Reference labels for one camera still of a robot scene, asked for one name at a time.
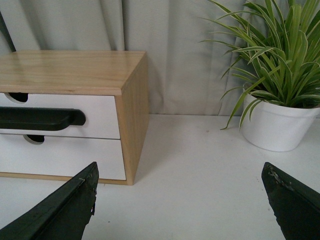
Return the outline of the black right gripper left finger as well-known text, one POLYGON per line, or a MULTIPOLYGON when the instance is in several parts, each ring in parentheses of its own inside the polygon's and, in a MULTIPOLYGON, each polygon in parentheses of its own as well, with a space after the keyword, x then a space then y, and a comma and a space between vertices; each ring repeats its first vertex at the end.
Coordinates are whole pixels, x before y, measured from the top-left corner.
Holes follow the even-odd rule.
POLYGON ((0 230, 2 240, 80 240, 95 214, 94 161, 25 214, 0 230))

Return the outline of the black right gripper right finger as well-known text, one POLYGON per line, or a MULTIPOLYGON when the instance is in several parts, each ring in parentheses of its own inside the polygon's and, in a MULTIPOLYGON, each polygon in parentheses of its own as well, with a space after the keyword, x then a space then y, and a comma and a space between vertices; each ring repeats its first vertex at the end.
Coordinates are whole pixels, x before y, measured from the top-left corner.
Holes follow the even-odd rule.
POLYGON ((320 238, 320 194, 265 162, 261 178, 269 205, 287 240, 320 238))

